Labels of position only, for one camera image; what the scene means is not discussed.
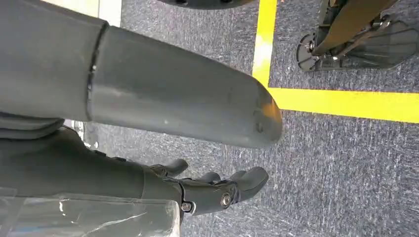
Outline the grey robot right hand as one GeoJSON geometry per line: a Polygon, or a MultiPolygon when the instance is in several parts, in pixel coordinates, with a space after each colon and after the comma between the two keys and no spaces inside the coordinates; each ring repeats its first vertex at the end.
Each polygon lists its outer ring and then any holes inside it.
{"type": "Polygon", "coordinates": [[[247,148],[275,144],[282,116],[253,77],[182,48],[41,0],[0,3],[0,185],[167,199],[196,215],[254,197],[261,167],[180,179],[187,163],[145,166],[88,149],[66,119],[247,148]]]}

